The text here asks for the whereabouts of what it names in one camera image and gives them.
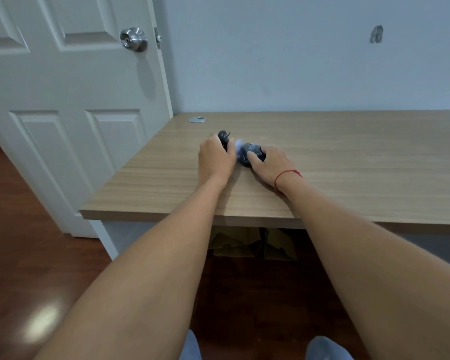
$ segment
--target person's left arm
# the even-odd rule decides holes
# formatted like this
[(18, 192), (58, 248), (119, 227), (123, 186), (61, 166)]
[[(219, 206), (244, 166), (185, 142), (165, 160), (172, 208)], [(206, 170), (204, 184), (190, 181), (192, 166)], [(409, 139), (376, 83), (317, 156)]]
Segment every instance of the person's left arm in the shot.
[(228, 153), (217, 135), (204, 141), (195, 192), (98, 276), (35, 359), (178, 359), (235, 162), (232, 139)]

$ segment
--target hand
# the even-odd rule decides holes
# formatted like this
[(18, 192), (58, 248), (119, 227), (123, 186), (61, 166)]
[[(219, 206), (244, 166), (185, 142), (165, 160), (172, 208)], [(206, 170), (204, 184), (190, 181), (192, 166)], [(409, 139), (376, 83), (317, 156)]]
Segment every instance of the hand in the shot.
[[(247, 151), (246, 156), (252, 164), (252, 169), (255, 173), (257, 173), (263, 181), (270, 184), (270, 186), (273, 187), (275, 179), (284, 170), (295, 169), (294, 164), (288, 159), (285, 151), (279, 150), (274, 146), (262, 146), (261, 150), (267, 156), (263, 162), (257, 157), (257, 154), (252, 151)], [(277, 186), (279, 181), (286, 175), (288, 175), (288, 173), (282, 174), (277, 179)]]
[(227, 185), (237, 161), (235, 139), (228, 140), (227, 151), (217, 134), (211, 134), (200, 144), (198, 152), (198, 187), (209, 179), (215, 179), (223, 188)]

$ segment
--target door knob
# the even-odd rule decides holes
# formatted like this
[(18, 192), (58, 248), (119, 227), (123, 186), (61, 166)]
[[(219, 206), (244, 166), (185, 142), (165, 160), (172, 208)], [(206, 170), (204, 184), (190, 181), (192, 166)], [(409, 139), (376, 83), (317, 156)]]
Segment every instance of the door knob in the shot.
[(120, 41), (126, 49), (143, 52), (147, 49), (148, 41), (144, 31), (139, 28), (124, 29), (120, 33)]

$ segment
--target light blue trousers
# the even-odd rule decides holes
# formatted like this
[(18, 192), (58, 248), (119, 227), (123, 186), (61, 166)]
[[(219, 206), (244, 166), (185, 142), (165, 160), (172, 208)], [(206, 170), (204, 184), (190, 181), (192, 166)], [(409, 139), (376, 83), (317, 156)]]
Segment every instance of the light blue trousers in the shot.
[[(180, 360), (202, 360), (197, 338), (188, 330)], [(306, 348), (305, 360), (353, 360), (347, 350), (325, 336), (317, 336)]]

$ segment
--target white door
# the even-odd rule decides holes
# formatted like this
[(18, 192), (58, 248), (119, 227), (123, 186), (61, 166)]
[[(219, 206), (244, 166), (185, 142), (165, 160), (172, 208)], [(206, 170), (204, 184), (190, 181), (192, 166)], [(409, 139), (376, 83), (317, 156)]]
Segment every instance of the white door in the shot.
[(81, 205), (172, 117), (154, 27), (152, 0), (0, 0), (0, 145), (64, 232), (96, 237)]

